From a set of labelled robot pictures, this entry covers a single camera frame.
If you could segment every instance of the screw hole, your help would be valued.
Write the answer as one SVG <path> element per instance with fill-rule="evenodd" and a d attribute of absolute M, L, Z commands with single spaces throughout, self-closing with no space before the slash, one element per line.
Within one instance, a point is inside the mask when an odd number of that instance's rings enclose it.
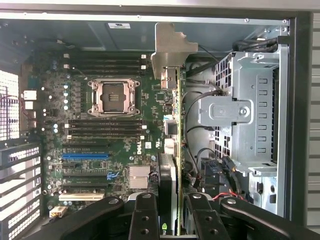
<path fill-rule="evenodd" d="M 217 229 L 211 229 L 211 230 L 210 230 L 210 233 L 211 233 L 212 235 L 217 235 L 217 234 L 218 234 L 218 230 L 217 230 Z"/>
<path fill-rule="evenodd" d="M 149 233 L 148 229 L 142 229 L 140 232 L 142 235 L 147 235 Z"/>

